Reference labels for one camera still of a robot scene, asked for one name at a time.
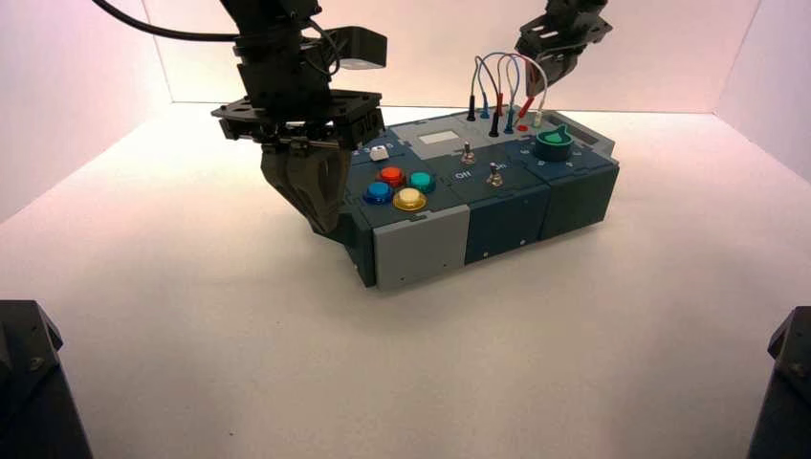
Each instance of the green knob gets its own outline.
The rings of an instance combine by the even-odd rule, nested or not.
[[[565,124],[553,131],[538,132],[535,137],[535,156],[550,163],[566,161],[572,154],[574,142]]]

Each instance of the black plug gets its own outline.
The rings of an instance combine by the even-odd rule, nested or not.
[[[498,115],[498,110],[494,110],[493,111],[493,125],[490,127],[490,134],[488,134],[490,137],[498,137],[498,119],[499,118],[501,118],[501,116]]]
[[[476,121],[476,96],[471,94],[471,102],[468,107],[468,121]]]

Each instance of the black cable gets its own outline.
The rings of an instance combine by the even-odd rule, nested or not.
[[[138,29],[141,32],[152,33],[164,38],[174,38],[176,40],[187,41],[233,41],[238,36],[236,33],[195,33],[195,32],[181,32],[173,31],[171,29],[164,29],[163,27],[153,26],[141,22],[138,19],[128,16],[123,11],[110,5],[104,0],[92,0],[93,3],[99,6],[102,10],[107,11],[108,14],[120,20],[124,24]]]
[[[322,29],[321,26],[316,23],[316,21],[310,19],[307,21],[307,24],[313,29],[315,29],[316,32],[318,32],[321,35],[321,38],[327,40],[327,43],[329,43],[330,46],[332,47],[332,51],[335,54],[335,70],[329,72],[314,64],[313,61],[311,61],[309,58],[305,57],[305,59],[307,60],[307,63],[310,64],[310,67],[314,68],[315,70],[317,70],[322,74],[327,75],[328,77],[331,77],[332,75],[336,74],[338,70],[340,70],[340,50],[338,48],[338,44],[336,44],[335,40],[332,39],[332,35],[330,35],[324,29]]]

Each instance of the teal button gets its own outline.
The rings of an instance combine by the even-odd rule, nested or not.
[[[433,177],[426,172],[414,172],[408,179],[408,184],[424,193],[430,193],[434,190],[434,188],[436,188],[436,183],[434,183]]]

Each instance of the screw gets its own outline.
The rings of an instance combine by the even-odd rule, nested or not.
[[[794,376],[800,378],[801,380],[808,379],[808,368],[802,363],[792,363],[789,368],[791,369],[791,372],[794,373]]]
[[[45,363],[45,359],[41,357],[34,357],[33,359],[31,359],[31,361],[29,361],[28,371],[33,373],[34,371],[42,368],[43,363]]]

